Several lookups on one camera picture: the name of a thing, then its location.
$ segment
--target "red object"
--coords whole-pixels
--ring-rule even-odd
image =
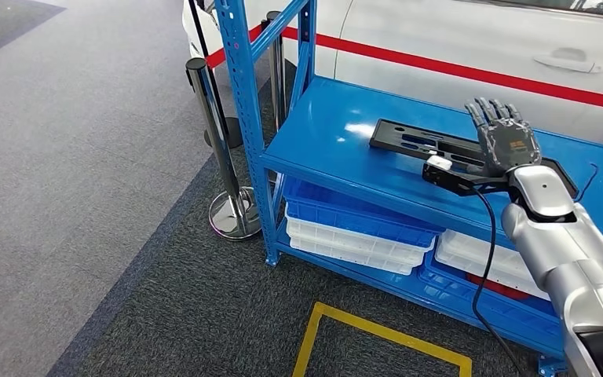
[[[481,277],[475,276],[472,273],[466,273],[466,279],[470,283],[475,283],[475,284],[479,284],[482,282]],[[489,291],[494,291],[495,293],[500,293],[501,295],[503,295],[505,297],[509,297],[514,300],[523,300],[524,298],[530,297],[530,295],[528,293],[524,293],[522,291],[517,291],[514,288],[506,287],[502,284],[496,283],[495,281],[487,280],[487,282],[484,283],[484,287],[487,288]]]
[[[260,31],[260,25],[251,29],[249,32],[250,40],[255,40],[257,36],[260,35]],[[283,29],[282,36],[285,38],[297,39],[297,29],[294,27],[286,27]],[[531,93],[538,93],[545,96],[562,98],[565,100],[603,107],[603,93],[595,93],[587,90],[569,88],[567,86],[549,84],[548,82],[540,82],[531,79],[523,79],[517,76],[504,75],[502,73],[485,71],[479,68],[448,63],[446,61],[430,59],[428,57],[420,57],[417,55],[411,55],[410,53],[402,53],[391,49],[383,49],[381,47],[365,45],[363,43],[353,42],[346,39],[330,37],[328,35],[316,35],[316,43],[318,46],[338,49],[348,53],[356,53],[366,57],[387,60],[393,63],[427,69],[429,71],[463,77],[465,79],[487,82],[490,84],[506,86],[508,88],[525,90]],[[216,67],[223,61],[225,61],[223,49],[212,53],[206,59],[206,62],[210,67]]]

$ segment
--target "red stripe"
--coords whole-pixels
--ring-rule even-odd
[[[260,27],[257,26],[250,31],[249,36],[251,41],[259,35],[260,30]],[[286,38],[297,39],[297,29],[294,27],[286,27],[283,30],[282,35]],[[525,90],[527,92],[543,94],[545,96],[562,98],[565,100],[603,107],[602,93],[574,89],[567,86],[549,84],[548,82],[523,79],[517,76],[504,75],[502,73],[466,67],[464,65],[448,63],[446,61],[429,59],[428,57],[420,57],[417,55],[411,55],[409,53],[402,53],[391,49],[383,49],[381,47],[330,37],[328,35],[316,35],[316,44],[318,46],[324,46],[330,49],[338,49],[348,53],[355,53],[366,57],[373,57],[380,60],[391,61],[393,63],[463,77],[465,79],[488,82],[490,84],[506,86],[508,88]],[[224,59],[225,56],[223,54],[223,49],[220,49],[207,58],[207,63],[210,65],[210,67],[215,67],[222,63]]]
[[[262,31],[262,26],[260,26],[260,25],[250,29],[250,31],[248,32],[248,38],[250,38],[250,41],[253,42],[258,37],[258,35],[260,35],[261,31]],[[211,68],[215,68],[218,65],[220,65],[221,63],[223,63],[224,61],[225,61],[225,51],[221,47],[218,51],[216,51],[215,53],[212,53],[211,55],[209,55],[206,58],[206,65],[208,65]]]

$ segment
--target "shelf top surface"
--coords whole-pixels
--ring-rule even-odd
[[[477,139],[465,112],[315,77],[267,148],[265,164],[486,240],[488,214],[477,197],[459,197],[422,180],[420,159],[369,146],[379,119]],[[603,146],[544,131],[535,135],[543,155],[557,160],[580,191],[594,173],[590,163],[598,165],[581,203],[603,232]],[[504,193],[487,197],[499,244],[511,247],[500,225],[509,199]]]

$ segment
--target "car door handle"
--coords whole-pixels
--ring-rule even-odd
[[[532,59],[540,64],[546,65],[547,67],[561,68],[567,71],[581,73],[600,72],[600,67],[597,67],[594,61],[572,60],[565,59],[563,57],[554,57],[552,55],[537,55],[532,57]]]

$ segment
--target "blue plastic tray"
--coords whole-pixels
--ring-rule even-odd
[[[426,283],[425,293],[433,300],[458,312],[472,314],[472,301],[477,285],[466,280],[466,273],[443,265],[435,259],[435,251],[426,253],[418,277]],[[530,296],[523,300],[507,298],[484,289],[478,303],[480,313],[497,328],[531,339],[562,353],[560,321],[550,302]]]
[[[387,240],[429,247],[444,231],[428,222],[354,199],[340,192],[287,177],[287,215]]]

